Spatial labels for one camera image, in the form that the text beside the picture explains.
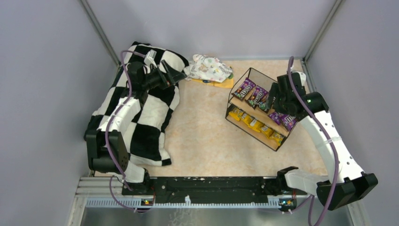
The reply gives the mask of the brown M&M bag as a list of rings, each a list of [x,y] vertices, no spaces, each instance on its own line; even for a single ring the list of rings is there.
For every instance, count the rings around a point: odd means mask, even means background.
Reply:
[[[269,107],[268,107],[268,94],[264,95],[261,100],[257,103],[256,105],[261,111],[264,113],[269,112]]]

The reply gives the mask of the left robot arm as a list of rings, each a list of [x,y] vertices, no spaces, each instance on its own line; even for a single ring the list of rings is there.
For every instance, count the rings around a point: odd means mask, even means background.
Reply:
[[[127,85],[116,99],[113,111],[105,122],[86,131],[88,166],[93,171],[119,176],[129,191],[146,191],[148,171],[130,161],[123,134],[143,108],[149,90],[172,87],[187,75],[174,69],[166,60],[162,60],[158,65],[151,63],[149,66],[141,62],[133,62],[130,65],[121,63],[121,67]]]

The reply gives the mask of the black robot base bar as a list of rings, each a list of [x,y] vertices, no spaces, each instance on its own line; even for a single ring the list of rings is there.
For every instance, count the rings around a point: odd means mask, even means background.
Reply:
[[[130,187],[124,187],[122,195],[149,195],[160,203],[184,202],[186,196],[193,203],[264,203],[293,196],[275,177],[150,177]]]

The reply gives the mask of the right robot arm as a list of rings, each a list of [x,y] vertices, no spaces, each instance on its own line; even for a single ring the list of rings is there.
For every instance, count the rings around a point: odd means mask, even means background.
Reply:
[[[337,132],[329,107],[319,92],[306,93],[304,73],[277,77],[270,90],[271,108],[294,116],[309,133],[327,169],[327,176],[297,167],[278,171],[283,188],[298,189],[317,196],[328,210],[363,199],[378,185],[374,173],[366,173],[354,160]]]

